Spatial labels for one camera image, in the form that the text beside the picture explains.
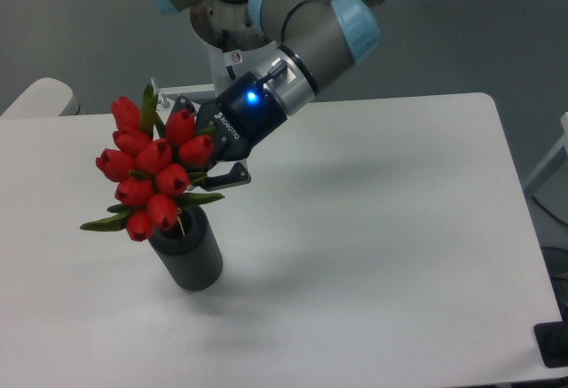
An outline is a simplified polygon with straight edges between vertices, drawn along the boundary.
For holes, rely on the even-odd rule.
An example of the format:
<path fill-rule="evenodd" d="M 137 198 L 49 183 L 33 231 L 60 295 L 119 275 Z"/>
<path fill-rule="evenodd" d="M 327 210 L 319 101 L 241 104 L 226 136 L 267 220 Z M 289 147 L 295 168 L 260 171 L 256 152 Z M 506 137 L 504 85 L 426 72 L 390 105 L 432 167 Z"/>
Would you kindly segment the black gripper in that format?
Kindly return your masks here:
<path fill-rule="evenodd" d="M 199 187 L 207 192 L 215 192 L 251 182 L 247 162 L 238 160 L 248 157 L 255 145 L 288 119 L 271 92 L 255 88 L 257 79 L 257 75 L 247 72 L 214 100 L 201 107 L 189 93 L 168 96 L 172 115 L 188 110 L 192 115 L 197 114 L 197 131 L 212 126 L 216 128 L 212 135 L 212 162 L 237 161 L 226 174 L 207 174 L 197 184 L 191 184 L 187 191 Z"/>

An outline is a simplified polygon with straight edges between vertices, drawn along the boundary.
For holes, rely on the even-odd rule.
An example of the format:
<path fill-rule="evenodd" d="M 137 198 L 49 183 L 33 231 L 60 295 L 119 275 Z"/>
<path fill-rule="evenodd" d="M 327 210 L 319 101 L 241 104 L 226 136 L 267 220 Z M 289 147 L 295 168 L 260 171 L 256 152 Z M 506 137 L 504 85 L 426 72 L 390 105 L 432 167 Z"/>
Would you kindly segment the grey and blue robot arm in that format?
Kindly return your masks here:
<path fill-rule="evenodd" d="M 208 0 L 154 1 L 165 12 L 181 12 Z M 249 182 L 251 150 L 378 45 L 372 7 L 387 0 L 218 1 L 245 5 L 249 20 L 276 47 L 197 111 L 197 128 L 214 144 L 210 162 L 197 170 L 232 164 L 225 175 L 202 181 L 207 191 Z"/>

